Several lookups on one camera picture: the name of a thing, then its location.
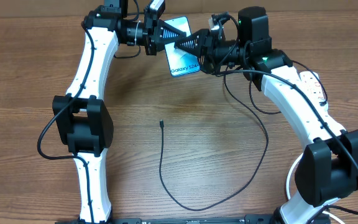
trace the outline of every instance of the wooden surface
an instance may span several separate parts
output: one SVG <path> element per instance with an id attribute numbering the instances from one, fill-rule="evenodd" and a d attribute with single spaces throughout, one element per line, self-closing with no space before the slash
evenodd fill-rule
<path id="1" fill-rule="evenodd" d="M 358 129 L 358 11 L 268 15 L 273 46 L 318 72 L 330 114 L 348 130 Z M 209 16 L 189 15 L 192 30 L 207 27 Z M 74 162 L 47 161 L 35 145 L 53 115 L 53 96 L 64 95 L 76 73 L 82 18 L 0 19 L 0 223 L 53 223 L 80 212 Z M 232 24 L 225 29 L 235 38 Z M 118 54 L 136 51 L 121 46 Z M 250 105 L 246 79 L 233 75 L 227 81 Z M 254 93 L 261 108 L 277 109 Z M 272 213 L 286 201 L 285 177 L 302 149 L 282 114 L 260 115 L 270 145 L 243 193 L 207 211 L 189 212 L 164 192 L 158 178 L 160 119 L 166 125 L 163 178 L 184 205 L 217 202 L 252 175 L 265 139 L 255 118 L 224 91 L 221 78 L 202 73 L 172 78 L 164 52 L 147 57 L 142 50 L 138 58 L 113 61 L 105 103 L 114 120 L 107 175 L 115 218 L 237 217 Z M 55 125 L 42 146 L 49 155 L 67 154 Z M 339 204 L 358 210 L 358 192 Z M 355 215 L 335 214 L 358 223 Z"/>
<path id="2" fill-rule="evenodd" d="M 136 11 L 128 0 L 130 12 Z M 140 10 L 150 0 L 137 0 Z M 0 17 L 83 16 L 103 4 L 103 0 L 0 0 Z M 237 12 L 249 6 L 263 6 L 268 11 L 358 10 L 358 0 L 165 0 L 165 13 Z"/>

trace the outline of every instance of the brown wall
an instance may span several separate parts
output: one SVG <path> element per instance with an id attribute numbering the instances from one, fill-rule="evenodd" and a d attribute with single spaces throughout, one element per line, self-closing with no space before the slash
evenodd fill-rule
<path id="1" fill-rule="evenodd" d="M 129 0 L 129 11 L 135 4 Z M 140 10 L 150 0 L 138 0 Z M 268 11 L 358 10 L 358 0 L 166 0 L 167 13 L 235 12 L 248 6 Z M 103 0 L 0 0 L 0 17 L 80 16 Z"/>

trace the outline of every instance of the wooden table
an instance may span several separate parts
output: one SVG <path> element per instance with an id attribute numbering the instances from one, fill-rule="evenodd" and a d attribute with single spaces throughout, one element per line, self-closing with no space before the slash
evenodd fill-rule
<path id="1" fill-rule="evenodd" d="M 348 130 L 358 129 L 358 11 L 268 15 L 273 46 L 318 72 L 330 114 Z M 209 16 L 188 15 L 192 30 L 207 27 Z M 64 95 L 76 73 L 82 19 L 0 19 L 0 223 L 53 223 L 75 219 L 80 212 L 74 162 L 47 161 L 35 145 L 53 115 L 53 96 Z M 232 24 L 225 30 L 235 38 Z M 118 54 L 136 51 L 123 45 Z M 250 105 L 247 80 L 232 75 L 227 81 Z M 137 58 L 114 60 L 105 95 L 115 129 L 107 158 L 115 218 L 238 217 L 272 213 L 285 203 L 285 177 L 302 149 L 282 114 L 260 115 L 270 145 L 249 187 L 222 205 L 190 212 L 175 204 L 159 181 L 158 121 L 166 125 L 165 183 L 181 203 L 201 208 L 251 177 L 265 145 L 255 118 L 226 93 L 222 78 L 203 73 L 172 78 L 164 52 L 147 57 L 142 50 Z M 277 110 L 255 88 L 254 98 L 261 108 Z M 49 155 L 68 154 L 55 125 L 42 146 Z M 338 204 L 358 210 L 358 192 Z M 358 216 L 334 213 L 346 223 L 358 223 Z"/>

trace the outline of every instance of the table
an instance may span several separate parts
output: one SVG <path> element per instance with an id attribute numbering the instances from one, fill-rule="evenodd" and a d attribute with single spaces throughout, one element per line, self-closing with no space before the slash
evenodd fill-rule
<path id="1" fill-rule="evenodd" d="M 192 31 L 208 27 L 209 16 L 189 14 Z M 268 16 L 273 47 L 319 73 L 331 116 L 348 130 L 358 129 L 358 11 Z M 53 115 L 53 96 L 64 95 L 76 73 L 82 19 L 0 19 L 0 223 L 53 223 L 76 219 L 80 212 L 74 162 L 43 159 L 36 142 Z M 225 24 L 225 31 L 228 39 L 235 38 L 233 24 Z M 136 51 L 122 45 L 117 54 Z M 250 105 L 248 81 L 231 75 L 227 82 Z M 277 110 L 256 88 L 254 99 L 265 110 Z M 251 177 L 265 138 L 252 114 L 225 91 L 222 78 L 203 73 L 173 78 L 164 52 L 148 57 L 142 49 L 137 58 L 113 61 L 105 104 L 114 121 L 107 175 L 115 218 L 238 217 L 272 213 L 285 203 L 285 177 L 302 149 L 282 114 L 258 113 L 270 144 L 255 179 L 238 196 L 190 212 L 164 192 L 158 177 L 160 119 L 165 121 L 163 178 L 184 205 L 210 205 Z M 55 124 L 42 147 L 48 155 L 68 154 Z M 358 210 L 358 192 L 338 204 Z M 358 216 L 334 213 L 346 223 L 358 223 Z"/>

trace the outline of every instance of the cable connector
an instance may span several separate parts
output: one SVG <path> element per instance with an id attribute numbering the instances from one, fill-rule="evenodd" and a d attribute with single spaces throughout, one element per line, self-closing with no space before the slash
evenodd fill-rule
<path id="1" fill-rule="evenodd" d="M 164 120 L 160 120 L 160 128 L 164 129 Z"/>

